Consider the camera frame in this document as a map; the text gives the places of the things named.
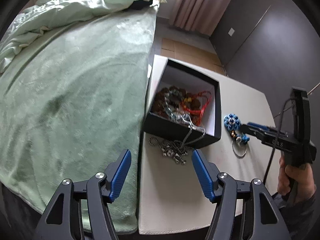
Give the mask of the person's right hand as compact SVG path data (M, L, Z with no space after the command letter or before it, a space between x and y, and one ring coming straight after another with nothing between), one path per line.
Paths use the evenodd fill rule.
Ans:
M310 199L316 192L316 185L313 178L312 166L306 163L302 167L294 167L285 165L283 156L279 159L279 176L277 192L285 196L290 192L289 179L297 182L296 196L294 197L294 204Z

